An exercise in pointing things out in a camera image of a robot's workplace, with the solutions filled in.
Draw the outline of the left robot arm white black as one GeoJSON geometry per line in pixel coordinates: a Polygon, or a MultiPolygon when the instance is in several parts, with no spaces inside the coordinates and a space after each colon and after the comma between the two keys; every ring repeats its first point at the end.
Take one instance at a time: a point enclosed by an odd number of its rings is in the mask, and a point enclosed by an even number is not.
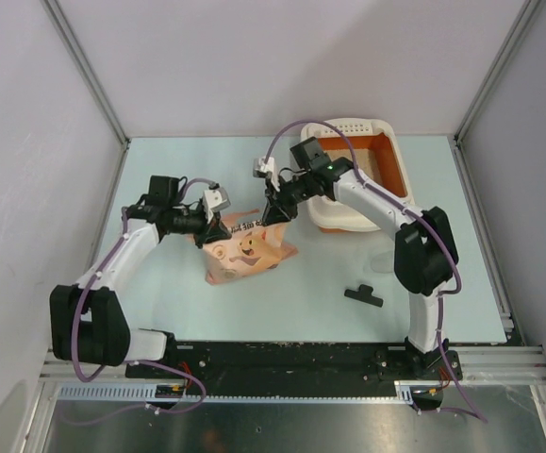
{"type": "Polygon", "coordinates": [[[186,177],[151,176],[146,193],[121,211],[121,232],[106,253],[72,285],[50,293],[52,350],[74,365],[118,366],[146,361],[157,376],[172,375],[178,353],[167,346],[169,335],[132,329],[122,306],[124,286],[147,256],[169,235],[190,235],[197,247],[227,240],[231,233],[221,212],[230,205],[226,190],[207,180],[196,203],[185,203],[192,181],[186,177]]]}

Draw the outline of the clear plastic scoop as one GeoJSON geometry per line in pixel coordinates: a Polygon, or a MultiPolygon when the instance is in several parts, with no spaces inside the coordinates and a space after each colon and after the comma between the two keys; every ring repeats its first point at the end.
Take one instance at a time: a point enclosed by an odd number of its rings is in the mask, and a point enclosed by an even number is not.
{"type": "Polygon", "coordinates": [[[370,266],[375,273],[392,274],[394,272],[394,252],[390,250],[373,255],[370,266]]]}

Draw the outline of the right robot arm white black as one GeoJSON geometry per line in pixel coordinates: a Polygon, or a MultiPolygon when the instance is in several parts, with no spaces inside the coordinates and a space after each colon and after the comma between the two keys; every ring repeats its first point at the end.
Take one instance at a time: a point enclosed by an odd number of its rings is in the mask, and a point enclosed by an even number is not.
{"type": "Polygon", "coordinates": [[[298,206],[315,196],[340,202],[378,226],[394,243],[393,272],[408,292],[409,331],[405,366],[415,378],[429,378],[446,357],[442,333],[446,285],[459,283],[458,254],[446,212],[421,210],[361,171],[355,157],[331,159],[311,137],[290,150],[298,172],[286,180],[271,155],[254,162],[253,174],[265,181],[265,226],[296,218],[298,206]]]}

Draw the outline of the cream orange litter box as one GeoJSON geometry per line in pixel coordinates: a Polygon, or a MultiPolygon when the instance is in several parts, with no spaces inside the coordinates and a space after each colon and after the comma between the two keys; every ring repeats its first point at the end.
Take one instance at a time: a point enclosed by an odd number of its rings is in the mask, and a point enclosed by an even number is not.
{"type": "Polygon", "coordinates": [[[339,118],[323,126],[308,122],[302,140],[316,138],[332,161],[352,160],[338,182],[339,200],[326,195],[306,201],[310,220],[323,232],[372,232],[379,226],[371,220],[373,204],[399,213],[399,206],[415,204],[402,152],[391,125],[379,119],[339,118]]]}

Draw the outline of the pink cat litter bag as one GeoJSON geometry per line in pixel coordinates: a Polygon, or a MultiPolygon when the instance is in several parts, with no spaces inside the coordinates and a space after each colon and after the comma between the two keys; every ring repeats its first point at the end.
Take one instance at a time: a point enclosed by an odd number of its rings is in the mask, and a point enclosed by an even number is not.
{"type": "Polygon", "coordinates": [[[228,213],[222,221],[231,238],[203,247],[210,285],[264,273],[298,254],[297,247],[285,240],[288,224],[263,226],[259,210],[228,213]]]}

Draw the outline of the black bag sealing clip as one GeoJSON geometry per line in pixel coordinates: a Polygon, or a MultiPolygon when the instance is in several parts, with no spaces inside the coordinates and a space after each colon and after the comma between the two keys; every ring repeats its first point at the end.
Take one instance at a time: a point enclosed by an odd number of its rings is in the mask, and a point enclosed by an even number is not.
{"type": "Polygon", "coordinates": [[[373,287],[360,284],[357,289],[347,288],[344,290],[343,295],[346,298],[368,304],[377,308],[382,308],[384,305],[384,299],[373,293],[373,287]]]}

